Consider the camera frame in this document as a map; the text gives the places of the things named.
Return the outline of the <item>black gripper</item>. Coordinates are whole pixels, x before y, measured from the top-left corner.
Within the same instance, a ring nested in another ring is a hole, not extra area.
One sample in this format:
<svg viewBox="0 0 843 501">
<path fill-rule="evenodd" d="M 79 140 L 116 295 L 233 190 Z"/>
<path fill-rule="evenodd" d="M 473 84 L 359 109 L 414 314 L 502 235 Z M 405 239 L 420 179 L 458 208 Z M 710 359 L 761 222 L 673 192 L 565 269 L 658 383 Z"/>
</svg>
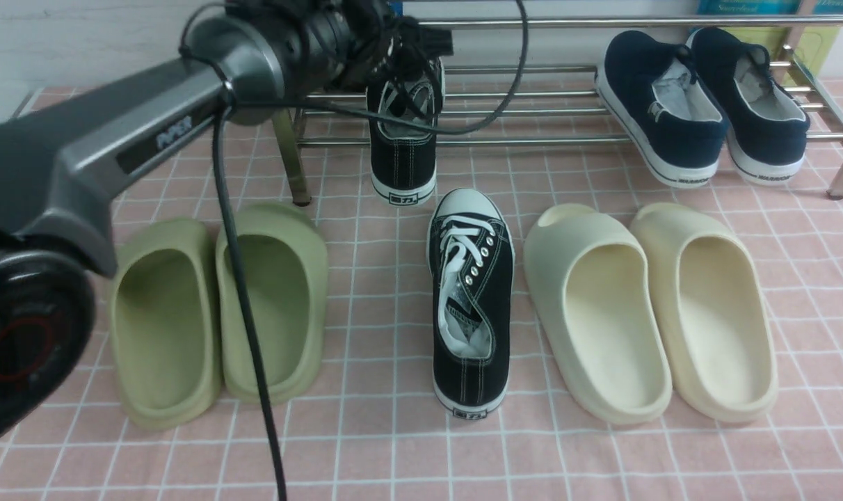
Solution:
<svg viewBox="0 0 843 501">
<path fill-rule="evenodd" d="M 285 1 L 304 23 L 312 53 L 323 54 L 329 75 L 314 87 L 362 90 L 390 81 L 416 82 L 440 73 L 454 54 L 450 29 L 424 26 L 387 1 Z"/>
</svg>

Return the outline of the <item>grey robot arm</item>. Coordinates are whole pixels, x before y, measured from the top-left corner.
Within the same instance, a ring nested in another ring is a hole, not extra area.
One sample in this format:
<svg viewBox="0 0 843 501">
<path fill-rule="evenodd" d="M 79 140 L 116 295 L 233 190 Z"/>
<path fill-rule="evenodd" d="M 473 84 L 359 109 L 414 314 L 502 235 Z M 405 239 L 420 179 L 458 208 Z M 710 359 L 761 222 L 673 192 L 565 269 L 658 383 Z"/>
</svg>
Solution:
<svg viewBox="0 0 843 501">
<path fill-rule="evenodd" d="M 453 54 L 449 29 L 385 1 L 223 1 L 179 55 L 0 124 L 0 438 L 77 367 L 90 273 L 117 269 L 111 204 L 219 118 L 249 126 L 320 89 L 361 88 Z"/>
</svg>

